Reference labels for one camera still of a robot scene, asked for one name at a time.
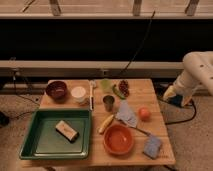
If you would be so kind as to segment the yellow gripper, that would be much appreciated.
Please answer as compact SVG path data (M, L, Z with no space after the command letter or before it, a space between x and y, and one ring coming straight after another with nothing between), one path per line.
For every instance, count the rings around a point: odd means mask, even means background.
M170 85L163 94L163 100L169 104L184 107L192 100L192 96L180 95L175 91L174 86Z

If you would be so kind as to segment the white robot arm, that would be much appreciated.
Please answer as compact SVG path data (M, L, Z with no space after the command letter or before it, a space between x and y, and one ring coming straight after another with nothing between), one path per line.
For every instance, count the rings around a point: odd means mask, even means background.
M187 105L202 84L213 95L213 51L190 52L183 57L183 71L163 94L163 100Z

